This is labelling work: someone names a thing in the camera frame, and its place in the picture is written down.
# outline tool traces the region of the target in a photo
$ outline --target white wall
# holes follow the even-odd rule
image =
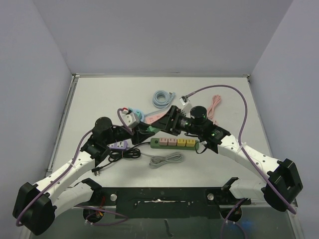
[[[249,74],[292,0],[33,0],[72,73]]]
[[[18,190],[43,178],[71,74],[32,0],[0,4],[0,238],[16,239]]]
[[[319,234],[319,1],[294,0],[252,73],[251,86],[274,156],[293,160],[307,239]]]

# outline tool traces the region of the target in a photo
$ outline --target white table surface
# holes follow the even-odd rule
[[[79,78],[74,93],[64,132],[53,170],[56,170],[74,154],[84,133],[90,130],[99,117],[109,117],[113,124],[120,124],[116,110],[132,107],[144,113],[154,111],[152,96],[156,90],[176,92],[173,104],[181,107],[179,98],[199,88],[226,84],[239,89],[248,104],[248,118],[242,140],[256,150],[270,155],[266,136],[259,119],[255,103],[246,78]],[[219,126],[238,137],[244,116],[244,104],[232,89],[207,89],[190,97],[193,106],[208,107],[212,96],[222,97],[214,118]],[[170,137],[160,132],[155,137]],[[169,149],[151,149],[141,146],[142,152],[153,155],[166,155],[174,152]],[[166,164],[158,169],[149,168],[150,158],[141,156],[138,160],[120,160],[94,176],[87,172],[80,179],[91,177],[103,187],[219,187],[231,177],[258,180],[258,177],[229,158],[207,150],[198,155],[194,151],[182,150],[185,161]]]

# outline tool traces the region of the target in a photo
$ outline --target white connector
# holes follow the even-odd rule
[[[127,110],[126,108],[123,108],[123,110],[122,110],[122,114],[127,114],[129,112],[129,110]]]
[[[193,108],[193,106],[191,105],[189,99],[183,96],[183,97],[179,98],[179,100],[180,100],[181,104],[183,105],[181,110],[184,111],[184,113],[186,115],[189,114],[191,108]]]
[[[122,114],[122,119],[129,128],[134,128],[140,123],[139,117],[133,112],[127,115]]]

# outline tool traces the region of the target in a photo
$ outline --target black cable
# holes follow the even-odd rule
[[[119,161],[122,158],[139,158],[141,156],[141,151],[137,147],[139,147],[139,146],[141,146],[143,144],[151,144],[151,142],[139,143],[139,144],[135,145],[134,147],[129,148],[129,149],[125,150],[125,151],[112,150],[110,152],[110,155],[109,155],[109,158],[108,158],[109,163],[106,164],[106,165],[100,166],[100,167],[93,168],[91,170],[92,173],[98,172],[102,168],[105,168],[105,167],[109,166],[110,164]]]
[[[185,135],[185,136],[188,136],[188,137],[198,138],[198,136],[197,136],[197,135],[193,135],[193,134],[185,133],[184,135]]]
[[[202,152],[199,153],[199,152],[197,151],[197,148],[196,148],[196,145],[197,145],[198,143],[199,143],[199,141],[197,141],[196,144],[195,144],[195,151],[196,151],[197,154],[202,154],[203,152],[205,152],[205,151],[207,150],[207,146],[205,146],[205,149],[204,149]]]

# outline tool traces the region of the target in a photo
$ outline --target yellow switch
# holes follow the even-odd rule
[[[194,139],[188,139],[188,140],[186,140],[186,147],[194,147],[195,143],[196,142]]]
[[[177,140],[177,145],[180,146],[180,147],[185,147],[185,144],[186,144],[186,139],[183,139],[183,138],[179,138]]]

